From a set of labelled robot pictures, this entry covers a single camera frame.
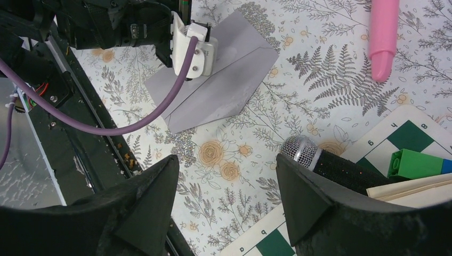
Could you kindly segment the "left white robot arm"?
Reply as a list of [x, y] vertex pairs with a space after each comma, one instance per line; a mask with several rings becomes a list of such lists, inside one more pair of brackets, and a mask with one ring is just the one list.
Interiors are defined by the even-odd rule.
[[33, 89], [46, 86], [45, 100], [62, 106], [81, 91], [81, 71], [63, 71], [45, 42], [50, 36], [72, 49], [152, 45], [156, 57], [173, 68], [170, 26], [191, 18], [191, 1], [1, 1], [1, 60]]

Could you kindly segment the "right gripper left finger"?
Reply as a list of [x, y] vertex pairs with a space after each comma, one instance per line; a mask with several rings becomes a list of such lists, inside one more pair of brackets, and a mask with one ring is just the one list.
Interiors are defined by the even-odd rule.
[[1, 207], [1, 255], [162, 255], [178, 178], [169, 155], [68, 206]]

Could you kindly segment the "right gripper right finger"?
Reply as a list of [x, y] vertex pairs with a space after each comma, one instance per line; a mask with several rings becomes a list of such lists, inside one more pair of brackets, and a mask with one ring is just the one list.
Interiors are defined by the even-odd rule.
[[379, 201], [282, 154], [276, 173], [297, 255], [451, 255], [451, 202], [416, 209]]

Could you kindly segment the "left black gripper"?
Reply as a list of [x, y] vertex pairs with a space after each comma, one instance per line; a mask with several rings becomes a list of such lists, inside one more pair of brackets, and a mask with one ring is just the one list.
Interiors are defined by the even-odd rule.
[[58, 32], [78, 50], [155, 46], [157, 58], [171, 67], [170, 33], [175, 17], [187, 25], [191, 1], [58, 1]]

